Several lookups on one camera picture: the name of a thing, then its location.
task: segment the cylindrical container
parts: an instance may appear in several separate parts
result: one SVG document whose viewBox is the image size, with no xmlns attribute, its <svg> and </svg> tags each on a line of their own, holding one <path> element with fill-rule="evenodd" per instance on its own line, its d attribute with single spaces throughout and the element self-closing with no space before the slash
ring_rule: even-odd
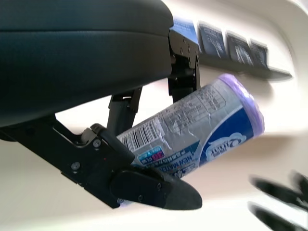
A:
<svg viewBox="0 0 308 231">
<path fill-rule="evenodd" d="M 181 178 L 263 131 L 253 97 L 223 74 L 118 139 L 135 154 L 133 165 Z"/>
</svg>

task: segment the product label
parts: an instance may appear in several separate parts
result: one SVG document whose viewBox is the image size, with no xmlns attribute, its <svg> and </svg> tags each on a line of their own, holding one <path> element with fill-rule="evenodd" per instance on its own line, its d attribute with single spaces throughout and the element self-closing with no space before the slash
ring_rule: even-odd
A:
<svg viewBox="0 0 308 231">
<path fill-rule="evenodd" d="M 179 132 L 223 108 L 226 101 L 212 85 L 190 95 L 189 102 L 177 103 L 162 111 L 171 132 Z"/>
<path fill-rule="evenodd" d="M 205 141 L 199 165 L 203 165 L 252 138 L 254 132 L 243 108 L 236 109 L 214 128 Z"/>
<path fill-rule="evenodd" d="M 134 152 L 145 145 L 165 135 L 158 117 L 142 124 L 140 127 L 119 135 L 117 138 L 131 151 Z"/>
<path fill-rule="evenodd" d="M 138 156 L 138 160 L 143 164 L 147 165 L 154 161 L 157 161 L 161 158 L 165 157 L 163 150 L 161 147 L 155 147 L 152 150 L 149 150 Z"/>
<path fill-rule="evenodd" d="M 158 168 L 160 171 L 167 172 L 170 175 L 180 171 L 182 176 L 193 170 L 193 167 L 195 166 L 194 162 L 199 160 L 199 156 L 195 155 L 199 143 L 200 142 L 198 141 L 187 148 L 148 165 L 148 167 Z"/>
<path fill-rule="evenodd" d="M 241 133 L 236 132 L 230 135 L 229 137 L 222 137 L 213 142 L 209 142 L 210 145 L 206 149 L 206 158 L 207 160 L 215 159 L 216 157 L 224 154 L 225 152 L 239 146 L 241 143 L 245 142 L 246 136 L 243 136 Z"/>
</svg>

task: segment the screw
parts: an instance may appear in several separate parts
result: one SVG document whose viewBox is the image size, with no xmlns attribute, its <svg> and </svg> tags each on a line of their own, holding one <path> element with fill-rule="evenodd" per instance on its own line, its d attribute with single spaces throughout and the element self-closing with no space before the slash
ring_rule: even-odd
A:
<svg viewBox="0 0 308 231">
<path fill-rule="evenodd" d="M 80 168 L 80 163 L 79 162 L 72 163 L 71 168 L 73 170 L 78 170 Z"/>
<path fill-rule="evenodd" d="M 93 146 L 94 148 L 98 148 L 100 147 L 100 145 L 102 144 L 101 140 L 97 139 L 93 142 Z"/>
<path fill-rule="evenodd" d="M 156 185 L 156 188 L 157 188 L 158 190 L 161 190 L 162 184 L 161 184 L 161 183 L 158 183 L 158 184 Z"/>
<path fill-rule="evenodd" d="M 138 196 L 138 201 L 140 202 L 140 201 L 142 201 L 143 200 L 143 196 L 142 195 L 139 195 Z"/>
<path fill-rule="evenodd" d="M 124 202 L 124 200 L 123 200 L 123 199 L 118 198 L 118 200 L 117 200 L 117 203 L 118 203 L 118 204 L 121 204 L 121 203 L 123 203 L 123 202 Z"/>
</svg>

